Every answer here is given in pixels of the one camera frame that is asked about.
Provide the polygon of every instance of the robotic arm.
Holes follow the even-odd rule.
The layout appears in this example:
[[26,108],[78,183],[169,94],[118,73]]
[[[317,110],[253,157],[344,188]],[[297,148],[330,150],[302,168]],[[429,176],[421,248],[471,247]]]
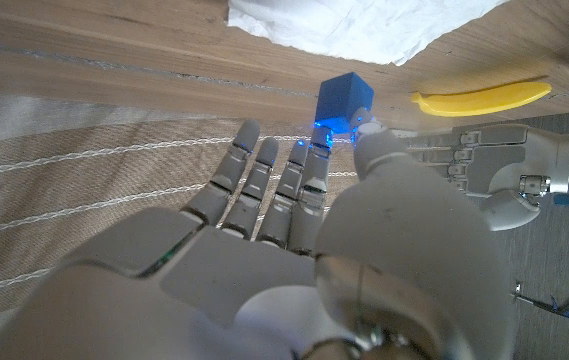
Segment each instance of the robotic arm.
[[[0,358],[510,358],[508,262],[482,215],[353,92],[340,127],[318,121],[293,147],[255,241],[272,139],[216,227],[257,141],[249,121],[180,211],[144,210],[69,254],[0,332]],[[335,129],[354,135],[361,182],[322,222]]]
[[407,139],[409,152],[455,188],[485,198],[491,230],[524,225],[547,193],[569,189],[569,135],[526,125],[491,125],[458,134]]

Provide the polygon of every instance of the striped fabric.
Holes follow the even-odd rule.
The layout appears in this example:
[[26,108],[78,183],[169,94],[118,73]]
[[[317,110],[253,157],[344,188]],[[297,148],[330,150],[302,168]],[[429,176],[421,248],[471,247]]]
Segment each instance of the striped fabric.
[[[150,206],[179,209],[208,181],[241,123],[166,120],[0,141],[0,311],[18,306],[62,256],[123,217]],[[270,199],[294,140],[308,139],[311,124],[261,127],[260,140],[280,142]],[[357,181],[347,140],[335,142],[330,171],[327,205]]]

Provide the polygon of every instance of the wooden table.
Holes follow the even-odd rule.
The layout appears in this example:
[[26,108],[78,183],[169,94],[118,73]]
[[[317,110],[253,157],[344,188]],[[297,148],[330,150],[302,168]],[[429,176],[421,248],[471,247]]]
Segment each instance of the wooden table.
[[[313,118],[323,80],[355,71],[374,114],[427,130],[569,112],[569,0],[512,0],[405,65],[372,65],[274,45],[225,25],[225,0],[0,0],[0,93],[228,117]],[[410,93],[457,93],[528,79],[533,104],[446,119]]]

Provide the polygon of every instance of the gray carpet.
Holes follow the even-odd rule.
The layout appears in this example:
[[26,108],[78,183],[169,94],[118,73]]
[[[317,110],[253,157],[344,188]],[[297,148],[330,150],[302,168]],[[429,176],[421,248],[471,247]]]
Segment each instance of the gray carpet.
[[[569,114],[518,121],[534,127],[569,133]],[[508,250],[513,278],[522,294],[558,303],[569,297],[569,207],[543,199],[542,213],[517,229],[494,233]],[[569,359],[569,319],[518,301],[519,332],[515,359]]]

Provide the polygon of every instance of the white cloth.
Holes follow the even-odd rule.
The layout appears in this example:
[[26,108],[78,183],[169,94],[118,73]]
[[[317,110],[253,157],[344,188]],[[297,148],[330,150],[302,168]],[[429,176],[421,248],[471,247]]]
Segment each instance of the white cloth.
[[228,26],[313,54],[402,65],[507,0],[229,0]]

